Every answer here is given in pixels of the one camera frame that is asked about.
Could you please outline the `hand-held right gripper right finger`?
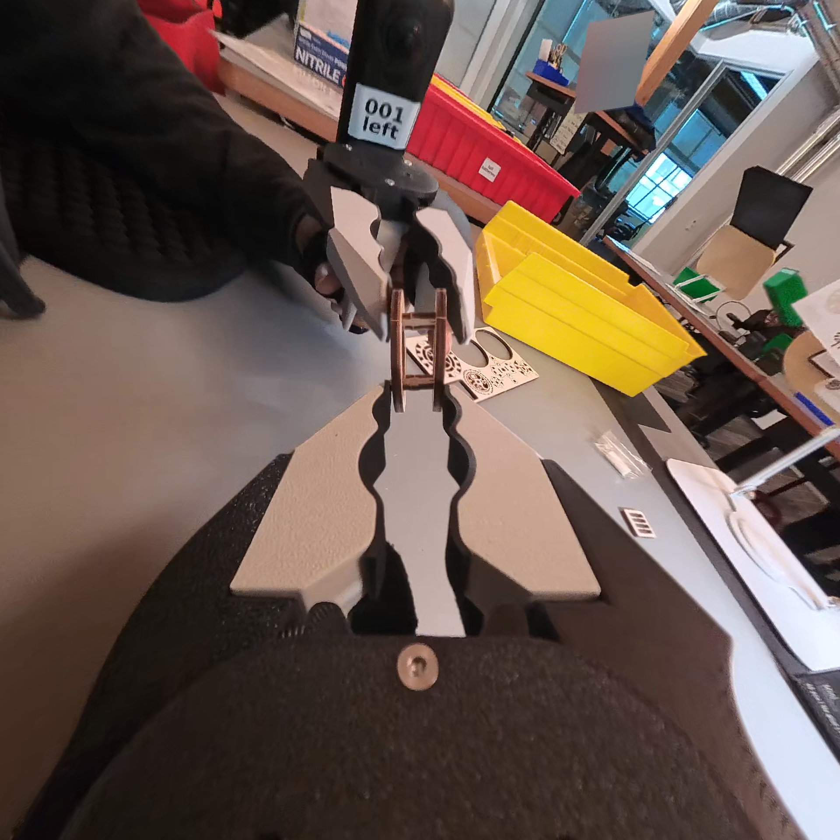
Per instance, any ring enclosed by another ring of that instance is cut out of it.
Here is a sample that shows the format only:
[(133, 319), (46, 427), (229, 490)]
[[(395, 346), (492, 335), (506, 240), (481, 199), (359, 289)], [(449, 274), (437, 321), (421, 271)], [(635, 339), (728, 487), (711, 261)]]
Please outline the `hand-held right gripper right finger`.
[(445, 397), (446, 570), (468, 603), (586, 602), (602, 588), (539, 454), (456, 387)]

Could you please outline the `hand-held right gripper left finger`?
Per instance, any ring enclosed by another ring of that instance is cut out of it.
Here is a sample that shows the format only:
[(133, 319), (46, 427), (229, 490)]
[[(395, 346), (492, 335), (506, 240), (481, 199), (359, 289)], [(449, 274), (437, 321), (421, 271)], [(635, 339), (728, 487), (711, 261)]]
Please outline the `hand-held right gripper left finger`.
[(380, 425), (378, 385), (291, 454), (230, 582), (234, 595), (321, 602), (349, 613), (363, 593), (361, 562), (376, 532), (376, 501), (361, 456)]

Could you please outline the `wooden spool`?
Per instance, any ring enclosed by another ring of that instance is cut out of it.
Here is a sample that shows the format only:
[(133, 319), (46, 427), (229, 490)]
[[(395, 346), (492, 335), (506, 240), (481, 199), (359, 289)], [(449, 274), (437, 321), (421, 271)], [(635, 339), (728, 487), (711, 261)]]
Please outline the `wooden spool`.
[[(447, 291), (435, 289), (434, 310), (408, 312), (404, 290), (392, 291), (390, 339), (392, 408), (397, 413), (405, 411), (406, 391), (431, 390), (433, 411), (441, 413), (445, 399), (446, 356), (450, 350), (447, 321)], [(424, 331), (432, 334), (433, 371), (431, 374), (406, 373), (406, 331)]]

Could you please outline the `wooden standing desk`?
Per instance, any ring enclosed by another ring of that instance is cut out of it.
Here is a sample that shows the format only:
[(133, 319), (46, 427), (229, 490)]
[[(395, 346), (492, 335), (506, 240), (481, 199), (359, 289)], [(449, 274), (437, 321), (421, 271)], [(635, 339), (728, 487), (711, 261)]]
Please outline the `wooden standing desk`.
[[(528, 148), (535, 152), (541, 142), (549, 141), (550, 126), (558, 123), (573, 111), (575, 92), (569, 87), (561, 86), (532, 71), (526, 73), (526, 78), (530, 82), (526, 97), (545, 108), (543, 116), (527, 143)], [(637, 129), (627, 131), (627, 128), (608, 112), (588, 112), (584, 116), (582, 125), (593, 126), (595, 151), (603, 152), (606, 144), (612, 142), (616, 147), (628, 151), (636, 161), (641, 161), (654, 149), (654, 146), (639, 143), (641, 135)]]

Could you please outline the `person's left hand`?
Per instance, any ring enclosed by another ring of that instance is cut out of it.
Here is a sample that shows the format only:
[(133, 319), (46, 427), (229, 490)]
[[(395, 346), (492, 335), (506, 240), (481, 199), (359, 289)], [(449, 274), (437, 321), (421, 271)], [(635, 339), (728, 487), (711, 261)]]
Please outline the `person's left hand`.
[(345, 331), (354, 334), (365, 334), (370, 331), (330, 263), (322, 263), (316, 269), (313, 287), (321, 297), (329, 301), (332, 311), (339, 318)]

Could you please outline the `red plastic tote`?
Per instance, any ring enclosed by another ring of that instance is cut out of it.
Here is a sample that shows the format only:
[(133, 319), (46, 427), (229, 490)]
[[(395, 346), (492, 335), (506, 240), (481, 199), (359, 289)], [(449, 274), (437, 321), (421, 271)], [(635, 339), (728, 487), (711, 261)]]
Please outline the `red plastic tote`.
[(493, 203), (514, 202), (547, 223), (581, 194), (438, 75), (429, 85), (407, 150)]

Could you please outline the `clear plastic bag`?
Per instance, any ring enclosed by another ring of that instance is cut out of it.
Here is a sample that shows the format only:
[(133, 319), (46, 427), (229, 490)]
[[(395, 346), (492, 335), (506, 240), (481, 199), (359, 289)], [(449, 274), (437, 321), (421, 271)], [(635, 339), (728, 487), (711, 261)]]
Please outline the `clear plastic bag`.
[(625, 480), (641, 479), (650, 473), (648, 464), (625, 446), (613, 431), (606, 431), (594, 440), (594, 447)]

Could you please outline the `laser-cut wooden sheet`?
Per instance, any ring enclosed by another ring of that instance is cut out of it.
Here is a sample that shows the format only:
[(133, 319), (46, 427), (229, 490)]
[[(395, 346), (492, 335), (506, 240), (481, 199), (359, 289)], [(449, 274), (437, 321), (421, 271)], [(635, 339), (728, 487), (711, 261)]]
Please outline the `laser-cut wooden sheet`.
[(496, 330), (487, 326), (478, 328), (471, 343), (485, 363), (470, 364), (451, 351), (445, 360), (444, 383), (462, 384), (477, 403), (539, 378), (531, 365)]

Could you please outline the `blue glove box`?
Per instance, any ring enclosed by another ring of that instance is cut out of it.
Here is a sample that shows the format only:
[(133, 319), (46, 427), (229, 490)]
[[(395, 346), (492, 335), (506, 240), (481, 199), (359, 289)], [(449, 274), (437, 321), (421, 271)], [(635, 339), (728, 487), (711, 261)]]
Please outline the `blue glove box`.
[(343, 89), (349, 55), (350, 42), (345, 38), (323, 33), (304, 22), (296, 23), (293, 59), (322, 80)]

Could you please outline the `white paper sheet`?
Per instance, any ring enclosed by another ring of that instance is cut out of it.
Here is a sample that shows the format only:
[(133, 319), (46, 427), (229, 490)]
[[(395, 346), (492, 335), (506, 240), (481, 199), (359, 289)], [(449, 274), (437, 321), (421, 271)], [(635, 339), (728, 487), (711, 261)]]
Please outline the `white paper sheet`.
[(564, 155), (589, 116), (588, 112), (568, 111), (549, 140), (557, 154)]

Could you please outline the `white flat device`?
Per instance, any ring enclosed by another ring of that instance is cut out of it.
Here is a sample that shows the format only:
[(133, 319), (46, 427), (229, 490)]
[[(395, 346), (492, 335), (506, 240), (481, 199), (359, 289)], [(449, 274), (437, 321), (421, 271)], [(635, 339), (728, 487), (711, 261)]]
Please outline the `white flat device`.
[[(806, 669), (816, 672), (838, 669), (839, 608), (825, 611), (808, 608), (796, 594), (763, 574), (742, 551), (727, 520), (727, 494), (735, 483), (718, 469), (674, 458), (667, 461), (666, 467), (777, 638)], [(738, 506), (757, 527), (764, 526), (770, 538), (776, 536), (784, 543), (750, 499), (745, 497)], [(794, 556), (817, 583), (803, 562), (784, 545), (791, 552), (787, 557)]]

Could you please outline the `red plastic basket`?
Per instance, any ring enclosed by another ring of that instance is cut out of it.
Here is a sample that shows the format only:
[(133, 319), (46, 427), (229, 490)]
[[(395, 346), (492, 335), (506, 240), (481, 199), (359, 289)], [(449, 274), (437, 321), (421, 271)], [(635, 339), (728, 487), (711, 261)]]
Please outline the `red plastic basket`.
[(141, 13), (182, 63), (213, 93), (224, 93), (215, 37), (222, 4), (211, 1), (138, 1)]

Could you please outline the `grey metal pole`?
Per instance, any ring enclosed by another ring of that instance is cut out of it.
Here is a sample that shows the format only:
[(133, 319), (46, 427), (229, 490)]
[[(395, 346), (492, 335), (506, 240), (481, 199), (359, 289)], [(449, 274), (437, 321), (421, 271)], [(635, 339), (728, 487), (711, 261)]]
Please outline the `grey metal pole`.
[(828, 444), (835, 442), (838, 438), (839, 426), (834, 425), (822, 430), (821, 433), (814, 436), (809, 442), (794, 448), (791, 452), (776, 459), (774, 462), (762, 468), (751, 477), (738, 483), (728, 493), (728, 497), (730, 499), (746, 497), (761, 488), (761, 486), (771, 478), (797, 465), (804, 458), (813, 455), (821, 448), (825, 448)]

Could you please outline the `wooden side table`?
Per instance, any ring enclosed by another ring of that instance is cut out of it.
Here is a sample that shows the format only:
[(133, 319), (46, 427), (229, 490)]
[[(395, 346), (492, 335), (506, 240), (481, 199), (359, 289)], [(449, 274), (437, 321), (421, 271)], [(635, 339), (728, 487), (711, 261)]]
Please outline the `wooden side table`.
[(720, 351), (730, 363), (756, 384), (770, 399), (795, 420), (809, 435), (816, 436), (831, 424), (825, 423), (815, 414), (787, 385), (783, 376), (769, 376), (756, 363), (748, 360), (732, 344), (726, 341), (716, 330), (708, 316), (697, 307), (688, 303), (687, 298), (681, 296), (673, 285), (672, 276), (649, 265), (644, 259), (636, 255), (630, 248), (612, 237), (604, 237), (603, 245), (619, 258), (634, 274), (638, 275), (650, 290), (658, 295), (662, 301), (678, 312), (694, 329), (702, 334), (710, 344)]

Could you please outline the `green plastic object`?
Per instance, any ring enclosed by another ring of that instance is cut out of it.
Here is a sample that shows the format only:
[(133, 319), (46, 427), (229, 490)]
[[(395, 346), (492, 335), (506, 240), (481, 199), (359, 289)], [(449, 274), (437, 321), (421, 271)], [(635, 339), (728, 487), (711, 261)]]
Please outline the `green plastic object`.
[(801, 328), (804, 322), (795, 304), (809, 294), (801, 275), (794, 269), (781, 269), (765, 280), (762, 286), (780, 324), (793, 329)]

